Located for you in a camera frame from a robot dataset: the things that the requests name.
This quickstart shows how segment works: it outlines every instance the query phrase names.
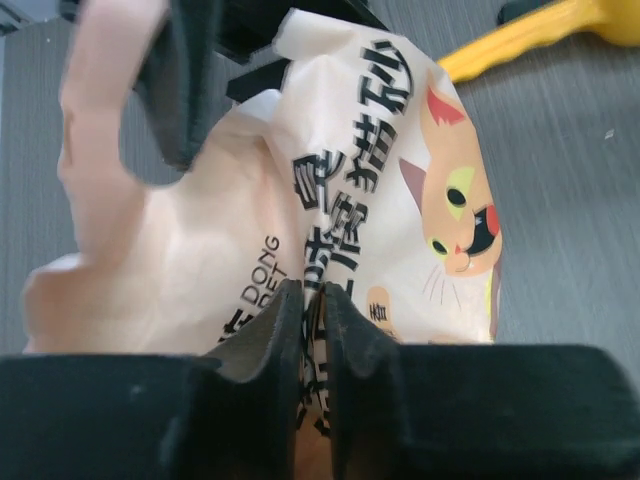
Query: cat litter bag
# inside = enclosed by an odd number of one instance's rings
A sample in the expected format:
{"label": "cat litter bag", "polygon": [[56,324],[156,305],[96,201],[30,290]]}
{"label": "cat litter bag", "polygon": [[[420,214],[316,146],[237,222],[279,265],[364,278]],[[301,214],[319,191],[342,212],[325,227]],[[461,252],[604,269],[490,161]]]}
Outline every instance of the cat litter bag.
{"label": "cat litter bag", "polygon": [[29,278],[28,351],[206,354],[282,279],[302,280],[301,411],[318,435],[324,282],[400,342],[492,341],[502,233],[475,129],[436,63],[403,37],[292,11],[275,41],[292,60],[281,92],[228,112],[178,182],[145,185],[120,162],[113,111],[156,19],[87,5],[58,165],[79,253]]}
{"label": "cat litter bag", "polygon": [[[306,301],[331,281],[400,342],[491,342],[502,232],[447,74],[404,37],[302,11],[274,46],[292,63],[268,143],[304,226]],[[307,400],[327,411],[307,321]]]}

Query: orange cat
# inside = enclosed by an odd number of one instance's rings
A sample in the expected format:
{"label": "orange cat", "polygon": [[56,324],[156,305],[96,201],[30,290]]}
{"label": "orange cat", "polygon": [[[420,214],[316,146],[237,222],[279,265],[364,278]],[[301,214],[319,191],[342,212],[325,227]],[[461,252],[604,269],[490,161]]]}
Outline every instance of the orange cat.
{"label": "orange cat", "polygon": [[491,271],[502,232],[476,131],[460,102],[436,89],[431,72],[420,123],[431,153],[428,172],[402,159],[400,170],[422,214],[427,245],[448,275]]}

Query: yellow plastic toy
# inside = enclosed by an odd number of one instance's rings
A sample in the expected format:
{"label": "yellow plastic toy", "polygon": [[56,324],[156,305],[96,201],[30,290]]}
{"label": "yellow plastic toy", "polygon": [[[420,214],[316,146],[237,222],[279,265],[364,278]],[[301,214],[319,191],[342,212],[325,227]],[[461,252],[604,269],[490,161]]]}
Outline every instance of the yellow plastic toy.
{"label": "yellow plastic toy", "polygon": [[640,45],[640,0],[559,0],[442,58],[451,77],[471,80],[535,47],[552,45],[579,31],[591,31],[615,45]]}

